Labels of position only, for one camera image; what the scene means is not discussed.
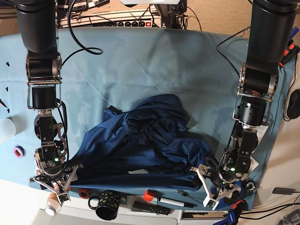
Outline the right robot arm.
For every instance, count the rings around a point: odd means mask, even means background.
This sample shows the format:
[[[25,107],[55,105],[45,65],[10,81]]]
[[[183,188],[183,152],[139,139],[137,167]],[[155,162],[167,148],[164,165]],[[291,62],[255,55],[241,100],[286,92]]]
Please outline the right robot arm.
[[[41,141],[35,151],[36,176],[43,188],[62,197],[76,180],[81,164],[69,162],[66,105],[61,100],[61,68],[58,50],[56,2],[53,0],[17,0],[17,19],[27,49],[27,106],[38,112],[35,134]]]

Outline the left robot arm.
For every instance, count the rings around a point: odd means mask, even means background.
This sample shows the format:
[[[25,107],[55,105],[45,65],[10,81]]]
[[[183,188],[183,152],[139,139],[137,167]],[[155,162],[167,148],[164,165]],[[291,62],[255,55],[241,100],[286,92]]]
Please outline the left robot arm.
[[[253,168],[257,130],[267,126],[278,86],[278,68],[296,17],[297,0],[254,0],[247,59],[243,62],[233,111],[235,124],[217,165],[212,158],[193,168],[206,192],[204,206],[216,208],[222,198],[241,191]]]

